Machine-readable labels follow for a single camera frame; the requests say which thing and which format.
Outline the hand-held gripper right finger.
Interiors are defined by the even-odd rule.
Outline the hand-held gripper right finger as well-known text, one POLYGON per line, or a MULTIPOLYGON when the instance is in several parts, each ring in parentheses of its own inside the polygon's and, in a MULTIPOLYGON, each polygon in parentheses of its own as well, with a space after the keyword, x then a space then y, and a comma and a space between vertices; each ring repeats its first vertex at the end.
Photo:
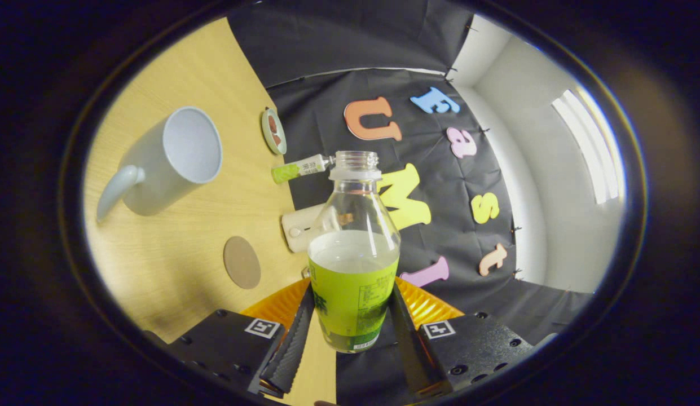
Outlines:
POLYGON ((531 345, 490 314, 464 314, 411 283, 396 278, 390 296, 394 336, 414 398, 475 388, 522 363, 555 334, 531 345))

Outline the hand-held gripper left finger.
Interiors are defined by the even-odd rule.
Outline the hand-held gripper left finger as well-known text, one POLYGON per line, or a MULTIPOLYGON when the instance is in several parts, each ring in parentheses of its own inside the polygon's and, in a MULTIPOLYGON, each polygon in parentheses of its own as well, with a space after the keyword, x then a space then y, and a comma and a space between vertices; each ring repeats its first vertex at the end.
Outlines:
POLYGON ((282 398, 292 390, 314 308, 305 278, 240 313, 215 310, 172 342, 149 330, 144 335, 224 388, 282 398))

